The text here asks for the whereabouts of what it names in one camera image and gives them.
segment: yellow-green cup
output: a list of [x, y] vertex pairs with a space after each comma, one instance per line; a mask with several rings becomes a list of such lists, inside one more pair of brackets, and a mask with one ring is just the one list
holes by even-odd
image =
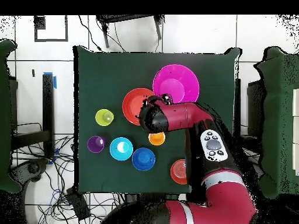
[[114, 120], [114, 115], [108, 109], [101, 109], [96, 113], [96, 122], [101, 126], [107, 126]]

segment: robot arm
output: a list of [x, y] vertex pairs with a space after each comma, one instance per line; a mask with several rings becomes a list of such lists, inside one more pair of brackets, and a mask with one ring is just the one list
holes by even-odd
[[139, 119], [147, 133], [186, 129], [187, 182], [192, 190], [200, 191], [204, 187], [206, 191], [206, 206], [190, 203], [186, 209], [179, 207], [179, 202], [167, 201], [166, 206], [172, 213], [170, 224], [178, 224], [176, 218], [187, 215], [182, 210], [190, 210], [194, 224], [248, 224], [251, 221], [256, 209], [209, 112], [197, 103], [172, 104], [171, 96], [165, 94], [144, 100]]

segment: pink bowl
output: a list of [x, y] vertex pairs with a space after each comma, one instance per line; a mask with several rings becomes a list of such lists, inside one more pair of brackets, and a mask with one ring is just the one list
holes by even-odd
[[152, 83], [155, 95], [169, 93], [173, 103], [196, 102], [199, 97], [199, 81], [187, 67], [170, 64], [155, 75]]

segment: purple cup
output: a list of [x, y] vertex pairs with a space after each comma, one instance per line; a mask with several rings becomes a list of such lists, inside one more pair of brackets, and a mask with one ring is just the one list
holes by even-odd
[[87, 148], [92, 153], [99, 153], [105, 147], [106, 140], [102, 136], [92, 136], [87, 142]]

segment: green tablecloth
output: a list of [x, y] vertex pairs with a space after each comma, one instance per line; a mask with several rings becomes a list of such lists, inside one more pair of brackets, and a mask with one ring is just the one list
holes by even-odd
[[[176, 184], [170, 177], [174, 161], [185, 158], [184, 130], [166, 133], [161, 146], [153, 146], [140, 126], [131, 124], [122, 112], [125, 95], [134, 88], [152, 90], [155, 74], [165, 65], [181, 64], [190, 68], [200, 82], [197, 102], [213, 107], [232, 130], [235, 60], [240, 50], [225, 54], [151, 54], [95, 53], [83, 47], [78, 52], [79, 71], [79, 187], [80, 192], [186, 193], [188, 185]], [[100, 109], [114, 114], [113, 122], [101, 127], [95, 121]], [[107, 144], [101, 153], [91, 153], [86, 143], [91, 136], [102, 135]], [[128, 138], [134, 150], [150, 148], [156, 157], [149, 171], [138, 171], [131, 158], [113, 159], [109, 146], [117, 137]]]
[[268, 198], [298, 195], [299, 176], [293, 169], [293, 89], [299, 88], [299, 56], [270, 47], [256, 67], [267, 91], [261, 161], [265, 175], [259, 185]]
[[21, 185], [9, 176], [11, 165], [11, 135], [12, 113], [11, 94], [9, 92], [9, 75], [7, 57], [16, 49], [16, 44], [11, 40], [0, 39], [0, 190], [10, 193], [18, 193], [22, 190]]

